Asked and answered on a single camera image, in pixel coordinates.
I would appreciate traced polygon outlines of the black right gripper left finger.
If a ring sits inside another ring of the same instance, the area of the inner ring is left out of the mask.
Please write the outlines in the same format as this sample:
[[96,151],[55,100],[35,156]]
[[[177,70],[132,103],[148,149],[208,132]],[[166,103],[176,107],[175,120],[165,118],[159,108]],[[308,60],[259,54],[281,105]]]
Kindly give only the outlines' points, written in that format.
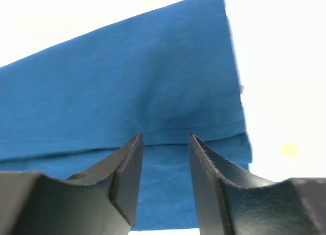
[[1,173],[1,234],[128,234],[135,225],[143,137],[67,179]]

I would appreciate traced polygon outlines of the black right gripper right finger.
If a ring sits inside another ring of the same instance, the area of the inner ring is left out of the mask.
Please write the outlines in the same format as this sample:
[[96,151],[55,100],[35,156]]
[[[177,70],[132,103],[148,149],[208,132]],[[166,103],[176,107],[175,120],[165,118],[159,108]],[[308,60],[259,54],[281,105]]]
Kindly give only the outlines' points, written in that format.
[[325,234],[325,179],[274,182],[237,166],[197,136],[189,162],[200,234]]

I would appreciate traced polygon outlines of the navy blue printed t-shirt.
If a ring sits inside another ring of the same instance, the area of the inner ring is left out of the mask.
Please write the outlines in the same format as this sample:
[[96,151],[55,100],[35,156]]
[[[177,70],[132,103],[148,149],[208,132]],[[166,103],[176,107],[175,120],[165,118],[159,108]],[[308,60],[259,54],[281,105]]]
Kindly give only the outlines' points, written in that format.
[[1,68],[1,170],[66,178],[142,134],[136,230],[198,227],[194,134],[248,168],[252,151],[224,0],[184,0]]

